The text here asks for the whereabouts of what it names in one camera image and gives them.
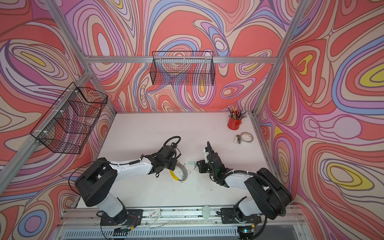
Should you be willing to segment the metal keyring organizer yellow grip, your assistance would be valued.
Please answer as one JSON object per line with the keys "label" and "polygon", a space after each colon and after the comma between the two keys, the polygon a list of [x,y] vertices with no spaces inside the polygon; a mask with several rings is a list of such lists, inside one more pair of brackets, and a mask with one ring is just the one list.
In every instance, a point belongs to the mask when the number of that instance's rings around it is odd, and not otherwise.
{"label": "metal keyring organizer yellow grip", "polygon": [[183,183],[187,180],[189,172],[183,164],[177,162],[175,169],[170,170],[170,174],[175,181]]}

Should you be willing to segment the key with long mint tag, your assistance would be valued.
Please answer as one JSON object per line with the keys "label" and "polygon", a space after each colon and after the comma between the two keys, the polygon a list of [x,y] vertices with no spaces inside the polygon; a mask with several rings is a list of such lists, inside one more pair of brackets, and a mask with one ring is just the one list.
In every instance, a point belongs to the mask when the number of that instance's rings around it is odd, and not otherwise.
{"label": "key with long mint tag", "polygon": [[197,167],[197,162],[190,161],[190,162],[188,162],[188,165],[193,166],[195,169]]}

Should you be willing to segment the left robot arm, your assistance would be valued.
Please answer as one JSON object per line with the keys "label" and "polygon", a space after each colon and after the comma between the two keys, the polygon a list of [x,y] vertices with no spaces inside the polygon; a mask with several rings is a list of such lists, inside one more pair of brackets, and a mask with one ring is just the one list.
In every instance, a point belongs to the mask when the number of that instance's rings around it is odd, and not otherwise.
{"label": "left robot arm", "polygon": [[98,207],[116,222],[122,222],[128,211],[110,192],[113,184],[135,176],[158,176],[165,169],[173,171],[181,156],[177,146],[176,143],[163,145],[156,153],[132,161],[110,162],[99,158],[77,178],[75,187],[87,207]]}

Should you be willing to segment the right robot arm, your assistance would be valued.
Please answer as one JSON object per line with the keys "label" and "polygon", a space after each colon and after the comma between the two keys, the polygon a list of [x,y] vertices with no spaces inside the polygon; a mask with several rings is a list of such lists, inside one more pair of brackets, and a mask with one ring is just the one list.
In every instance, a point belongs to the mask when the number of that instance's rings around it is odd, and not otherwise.
{"label": "right robot arm", "polygon": [[287,214],[292,194],[268,169],[253,173],[226,168],[218,153],[208,147],[204,149],[204,156],[204,160],[197,162],[199,173],[209,174],[211,181],[222,187],[247,190],[251,195],[234,205],[230,218],[242,223],[254,215],[274,220]]}

